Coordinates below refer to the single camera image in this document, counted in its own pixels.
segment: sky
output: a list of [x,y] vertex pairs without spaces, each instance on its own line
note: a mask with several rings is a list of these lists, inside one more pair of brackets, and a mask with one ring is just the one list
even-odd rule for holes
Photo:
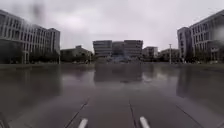
[[[34,15],[34,5],[39,7]],[[61,32],[61,49],[93,40],[143,40],[178,48],[177,29],[224,9],[223,0],[0,0],[0,9]]]

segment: office building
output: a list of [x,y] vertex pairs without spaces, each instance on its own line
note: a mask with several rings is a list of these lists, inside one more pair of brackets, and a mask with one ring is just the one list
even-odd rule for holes
[[158,57],[158,47],[148,46],[142,50],[142,55],[145,58],[157,58]]
[[177,31],[179,55],[183,61],[188,61],[193,57],[192,39],[190,28],[183,27]]
[[95,56],[98,58],[106,58],[112,54],[112,40],[93,41]]
[[133,59],[138,59],[142,56],[142,40],[125,40],[124,51],[125,55]]
[[60,54],[60,32],[31,24],[24,19],[0,10],[0,43],[13,42],[21,46],[22,61],[29,62],[34,50]]
[[191,38],[194,57],[200,58],[203,55],[201,58],[203,60],[223,61],[224,56],[222,51],[224,40],[221,36],[224,25],[223,15],[224,10],[185,28],[187,31],[190,29],[191,36],[187,36],[186,38],[187,40]]
[[94,52],[98,58],[122,55],[131,59],[138,59],[142,54],[142,45],[143,41],[141,40],[93,41]]

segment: street light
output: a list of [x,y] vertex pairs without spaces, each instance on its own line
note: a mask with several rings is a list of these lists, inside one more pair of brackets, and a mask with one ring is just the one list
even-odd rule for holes
[[170,64],[172,63],[172,59],[171,59],[171,45],[172,44],[169,44],[170,45]]

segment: wet road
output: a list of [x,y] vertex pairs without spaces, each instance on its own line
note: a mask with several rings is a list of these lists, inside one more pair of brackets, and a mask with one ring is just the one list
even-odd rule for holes
[[224,128],[223,73],[162,64],[63,65],[0,71],[12,128]]

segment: multi-story building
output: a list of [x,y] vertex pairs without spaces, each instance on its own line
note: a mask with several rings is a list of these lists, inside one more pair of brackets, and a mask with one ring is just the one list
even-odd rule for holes
[[179,61],[179,49],[165,49],[165,50],[162,50],[159,52],[159,55],[158,57],[159,58],[162,58],[163,61],[169,61],[170,59],[170,53],[171,53],[171,59],[172,59],[172,62],[177,62]]
[[21,46],[23,62],[29,61],[29,54],[40,52],[60,54],[60,32],[54,28],[45,29],[24,19],[0,10],[0,43],[14,42]]
[[128,58],[139,58],[142,54],[143,41],[124,40],[124,41],[93,41],[95,55],[100,58],[107,58],[114,55],[123,55]]
[[93,41],[96,57],[106,58],[112,54],[112,40]]
[[142,55],[142,40],[125,40],[124,51],[125,55],[131,58],[140,58]]
[[75,57],[88,57],[91,59],[92,52],[82,48],[81,45],[76,46],[71,49],[62,49],[61,50],[61,60],[62,61],[72,61]]
[[183,27],[177,31],[177,34],[180,58],[183,61],[188,61],[188,59],[193,57],[191,30],[187,27]]
[[158,57],[158,47],[148,46],[142,50],[142,55],[146,58],[157,58]]
[[191,36],[188,36],[187,38],[191,38],[192,40],[194,57],[203,55],[204,59],[209,58],[212,60],[223,61],[224,55],[222,53],[222,44],[224,40],[222,39],[222,36],[220,36],[223,33],[223,15],[224,10],[199,21],[188,28],[190,29]]

